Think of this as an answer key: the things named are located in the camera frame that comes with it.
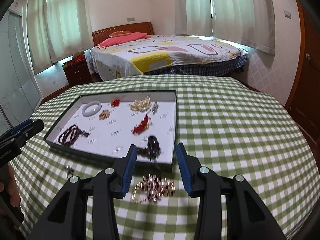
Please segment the person's left hand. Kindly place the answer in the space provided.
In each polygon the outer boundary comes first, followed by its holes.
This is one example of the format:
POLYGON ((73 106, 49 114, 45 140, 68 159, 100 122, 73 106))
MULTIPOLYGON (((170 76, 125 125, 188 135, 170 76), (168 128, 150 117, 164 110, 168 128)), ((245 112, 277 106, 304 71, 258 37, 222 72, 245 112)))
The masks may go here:
POLYGON ((5 187, 3 183, 0 183, 0 186, 1 186, 0 191, 3 191, 4 189, 6 189, 10 196, 11 205, 13 207, 18 207, 21 203, 21 198, 20 198, 17 183, 15 180, 15 171, 11 165, 8 165, 8 174, 9 174, 9 183, 7 187, 5 187))

